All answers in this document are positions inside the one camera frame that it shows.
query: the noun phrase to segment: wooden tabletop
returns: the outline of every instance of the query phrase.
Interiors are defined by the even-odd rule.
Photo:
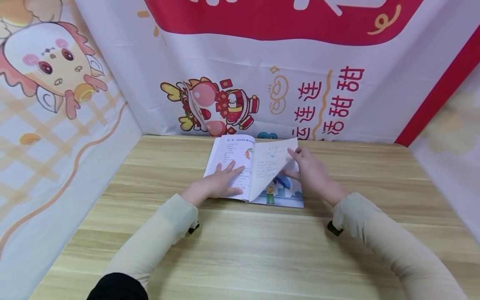
[[[202,177],[212,138],[144,136],[32,299],[85,299],[127,239],[171,195]],[[480,248],[407,148],[299,141],[350,191],[372,200],[480,299]],[[404,299],[390,269],[348,234],[326,231],[331,210],[207,200],[201,227],[160,262],[150,299]]]

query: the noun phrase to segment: sleeve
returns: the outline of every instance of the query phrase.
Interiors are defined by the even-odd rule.
[[[122,273],[105,275],[88,295],[87,300],[148,300],[138,280]]]
[[[145,288],[170,246],[197,227],[197,208],[175,194],[120,248],[106,274],[126,274]]]
[[[333,226],[381,256],[411,300],[467,299],[444,264],[421,241],[359,193],[336,207]]]

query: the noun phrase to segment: white wall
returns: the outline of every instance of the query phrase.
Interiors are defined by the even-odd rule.
[[[480,65],[410,149],[480,243]]]

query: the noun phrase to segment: beige sleeve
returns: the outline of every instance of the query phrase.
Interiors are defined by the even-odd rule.
[[[197,220],[197,208],[175,194],[120,248],[105,274],[129,275],[145,288],[170,246],[194,228]]]
[[[402,283],[408,299],[467,299],[433,252],[359,193],[347,196],[335,207],[333,225],[381,256]]]

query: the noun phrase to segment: open book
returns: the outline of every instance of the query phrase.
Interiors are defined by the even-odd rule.
[[[223,135],[216,138],[208,159],[205,176],[215,173],[216,166],[222,169],[235,160],[235,168],[245,170],[231,183],[243,194],[230,197],[248,203],[303,207],[300,183],[283,176],[282,170],[297,170],[297,163],[287,149],[298,147],[297,138],[256,143],[255,138],[244,134]]]

